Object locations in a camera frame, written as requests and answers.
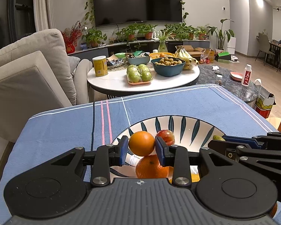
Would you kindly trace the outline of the large orange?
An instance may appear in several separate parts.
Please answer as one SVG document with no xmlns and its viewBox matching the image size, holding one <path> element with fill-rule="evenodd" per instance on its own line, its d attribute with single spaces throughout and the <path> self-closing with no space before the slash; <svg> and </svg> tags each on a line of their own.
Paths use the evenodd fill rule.
<svg viewBox="0 0 281 225">
<path fill-rule="evenodd" d="M 277 209 L 278 209 L 278 203 L 276 203 L 276 204 L 274 205 L 274 207 L 272 208 L 271 212 L 269 213 L 269 216 L 270 216 L 271 218 L 273 218 L 273 217 L 275 216 L 275 214 L 276 214 L 276 212 L 277 212 Z"/>
</svg>

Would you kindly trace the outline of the potted green plant left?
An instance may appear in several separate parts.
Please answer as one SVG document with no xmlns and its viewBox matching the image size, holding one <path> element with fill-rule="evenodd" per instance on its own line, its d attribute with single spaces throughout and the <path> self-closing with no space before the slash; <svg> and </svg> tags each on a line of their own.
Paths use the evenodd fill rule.
<svg viewBox="0 0 281 225">
<path fill-rule="evenodd" d="M 104 41 L 107 40 L 107 35 L 103 34 L 101 30 L 89 28 L 83 32 L 81 39 L 92 48 L 97 48 L 99 45 L 104 44 Z"/>
</svg>

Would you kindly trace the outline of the dark marble round table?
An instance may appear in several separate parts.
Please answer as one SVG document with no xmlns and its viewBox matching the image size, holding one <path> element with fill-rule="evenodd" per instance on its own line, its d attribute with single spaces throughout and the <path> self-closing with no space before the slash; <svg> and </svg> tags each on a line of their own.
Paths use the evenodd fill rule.
<svg viewBox="0 0 281 225">
<path fill-rule="evenodd" d="M 208 84 L 216 83 L 217 74 L 212 70 L 212 66 L 209 64 L 199 65 L 200 75 L 197 84 Z M 260 87 L 257 87 L 252 81 L 249 86 L 243 86 L 240 82 L 233 80 L 230 75 L 230 70 L 225 68 L 220 68 L 222 72 L 222 86 L 228 90 L 230 93 L 237 96 L 242 101 L 247 104 L 253 103 L 258 96 Z"/>
</svg>

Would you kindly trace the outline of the green jujube fruit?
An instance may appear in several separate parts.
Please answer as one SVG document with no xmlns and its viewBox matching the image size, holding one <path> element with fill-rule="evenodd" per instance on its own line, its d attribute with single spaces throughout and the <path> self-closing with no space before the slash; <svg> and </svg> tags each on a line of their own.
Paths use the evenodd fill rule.
<svg viewBox="0 0 281 225">
<path fill-rule="evenodd" d="M 225 141 L 225 139 L 223 137 L 218 136 L 218 135 L 214 135 L 213 140 L 215 140 L 215 141 Z"/>
</svg>

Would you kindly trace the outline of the cardboard box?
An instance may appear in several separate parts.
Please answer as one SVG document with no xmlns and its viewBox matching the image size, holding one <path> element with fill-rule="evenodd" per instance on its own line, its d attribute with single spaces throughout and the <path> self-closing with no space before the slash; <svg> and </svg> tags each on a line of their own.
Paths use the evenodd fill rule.
<svg viewBox="0 0 281 225">
<path fill-rule="evenodd" d="M 208 58 L 212 61 L 215 59 L 215 51 L 212 49 L 201 47 L 193 48 L 191 45 L 183 45 L 183 47 L 193 58 L 197 60 L 204 60 L 205 58 Z"/>
</svg>

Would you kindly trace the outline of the yellow lemon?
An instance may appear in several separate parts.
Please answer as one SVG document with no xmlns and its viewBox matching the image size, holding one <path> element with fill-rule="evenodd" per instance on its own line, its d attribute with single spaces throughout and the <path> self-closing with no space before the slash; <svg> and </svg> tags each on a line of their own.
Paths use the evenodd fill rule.
<svg viewBox="0 0 281 225">
<path fill-rule="evenodd" d="M 197 166 L 190 166 L 190 171 L 191 171 L 192 182 L 199 182 L 200 176 L 199 176 L 199 173 L 198 173 Z M 173 167 L 170 167 L 169 175 L 168 175 L 167 178 L 169 179 L 169 181 L 171 183 L 172 178 L 173 178 Z"/>
</svg>

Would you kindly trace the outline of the beige sofa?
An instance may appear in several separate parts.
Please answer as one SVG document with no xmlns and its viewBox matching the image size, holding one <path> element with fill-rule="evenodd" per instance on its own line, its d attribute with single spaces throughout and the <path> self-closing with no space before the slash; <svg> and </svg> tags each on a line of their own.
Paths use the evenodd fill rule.
<svg viewBox="0 0 281 225">
<path fill-rule="evenodd" d="M 58 29 L 0 49 L 0 137 L 14 143 L 31 116 L 92 102 L 91 69 L 90 60 L 67 55 Z"/>
</svg>

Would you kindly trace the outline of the pink dish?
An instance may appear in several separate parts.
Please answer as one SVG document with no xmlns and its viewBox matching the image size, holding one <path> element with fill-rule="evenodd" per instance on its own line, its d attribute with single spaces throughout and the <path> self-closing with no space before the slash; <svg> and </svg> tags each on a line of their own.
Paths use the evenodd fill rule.
<svg viewBox="0 0 281 225">
<path fill-rule="evenodd" d="M 243 75 L 238 72 L 230 72 L 230 76 L 233 80 L 241 82 L 243 79 Z"/>
</svg>

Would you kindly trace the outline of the grey dining chair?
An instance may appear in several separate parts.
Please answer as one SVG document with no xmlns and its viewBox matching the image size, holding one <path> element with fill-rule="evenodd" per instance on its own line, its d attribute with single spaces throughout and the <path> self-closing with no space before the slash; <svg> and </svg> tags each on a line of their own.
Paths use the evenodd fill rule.
<svg viewBox="0 0 281 225">
<path fill-rule="evenodd" d="M 272 64 L 274 64 L 275 54 L 274 54 L 274 52 L 271 51 L 271 45 L 268 40 L 268 36 L 263 33 L 258 33 L 258 43 L 259 43 L 258 54 L 257 54 L 255 60 L 258 59 L 258 56 L 261 52 L 264 52 L 265 58 L 264 58 L 263 63 L 265 64 L 267 61 L 267 58 L 270 58 Z"/>
</svg>

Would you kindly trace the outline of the white striped ceramic bowl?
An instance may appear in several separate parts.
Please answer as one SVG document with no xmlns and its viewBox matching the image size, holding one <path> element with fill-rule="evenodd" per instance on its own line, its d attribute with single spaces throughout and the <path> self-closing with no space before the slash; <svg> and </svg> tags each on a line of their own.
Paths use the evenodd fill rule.
<svg viewBox="0 0 281 225">
<path fill-rule="evenodd" d="M 203 120 L 178 115 L 158 116 L 142 120 L 123 130 L 111 143 L 118 145 L 123 136 L 128 139 L 140 131 L 150 133 L 155 137 L 160 131 L 161 137 L 168 145 L 179 145 L 190 152 L 199 152 L 201 147 L 207 147 L 213 136 L 223 137 L 225 134 L 214 125 Z M 129 148 L 125 165 L 111 167 L 111 181 L 114 178 L 136 178 L 135 167 L 142 156 L 135 155 Z"/>
</svg>

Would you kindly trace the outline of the yellow tin can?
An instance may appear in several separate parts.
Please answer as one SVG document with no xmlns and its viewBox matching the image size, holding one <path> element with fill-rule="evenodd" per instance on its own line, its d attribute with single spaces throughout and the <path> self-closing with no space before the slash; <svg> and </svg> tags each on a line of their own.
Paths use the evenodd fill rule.
<svg viewBox="0 0 281 225">
<path fill-rule="evenodd" d="M 95 70 L 95 76 L 96 77 L 102 77 L 106 76 L 108 74 L 108 68 L 107 68 L 107 62 L 106 62 L 106 56 L 97 56 L 92 58 L 93 67 Z"/>
</svg>

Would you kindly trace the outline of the small mandarin orange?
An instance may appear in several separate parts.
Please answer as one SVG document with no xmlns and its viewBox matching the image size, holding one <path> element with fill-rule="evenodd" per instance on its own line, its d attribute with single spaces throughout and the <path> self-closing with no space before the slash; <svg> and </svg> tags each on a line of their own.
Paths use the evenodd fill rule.
<svg viewBox="0 0 281 225">
<path fill-rule="evenodd" d="M 139 131 L 129 139 L 129 148 L 137 156 L 150 155 L 155 148 L 155 138 L 148 132 Z"/>
</svg>

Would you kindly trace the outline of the tall leafy floor plant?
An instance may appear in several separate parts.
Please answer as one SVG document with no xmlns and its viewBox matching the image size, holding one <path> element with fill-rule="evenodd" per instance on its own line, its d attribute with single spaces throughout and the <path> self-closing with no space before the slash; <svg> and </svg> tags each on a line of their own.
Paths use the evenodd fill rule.
<svg viewBox="0 0 281 225">
<path fill-rule="evenodd" d="M 212 36 L 214 34 L 216 35 L 217 49 L 220 49 L 220 50 L 224 50 L 225 42 L 229 43 L 231 38 L 235 36 L 235 33 L 232 29 L 228 29 L 228 30 L 223 29 L 223 24 L 226 21 L 233 22 L 233 20 L 226 18 L 226 19 L 220 20 L 220 23 L 221 23 L 220 29 L 215 26 L 210 26 L 210 25 L 207 26 L 207 28 L 208 28 L 207 34 L 211 34 Z"/>
</svg>

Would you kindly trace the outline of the black television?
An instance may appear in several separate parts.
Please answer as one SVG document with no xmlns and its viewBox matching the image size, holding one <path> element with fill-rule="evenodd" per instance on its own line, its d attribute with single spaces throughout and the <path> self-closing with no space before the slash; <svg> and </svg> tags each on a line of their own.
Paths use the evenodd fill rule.
<svg viewBox="0 0 281 225">
<path fill-rule="evenodd" d="M 181 0 L 94 0 L 96 26 L 128 22 L 181 22 Z"/>
</svg>

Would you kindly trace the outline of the red apple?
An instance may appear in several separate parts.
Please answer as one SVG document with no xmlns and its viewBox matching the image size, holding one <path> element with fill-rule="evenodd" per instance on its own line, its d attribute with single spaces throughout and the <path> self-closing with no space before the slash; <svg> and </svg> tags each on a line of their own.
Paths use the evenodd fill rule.
<svg viewBox="0 0 281 225">
<path fill-rule="evenodd" d="M 161 137 L 168 146 L 175 144 L 175 136 L 171 130 L 160 130 L 155 137 Z"/>
</svg>

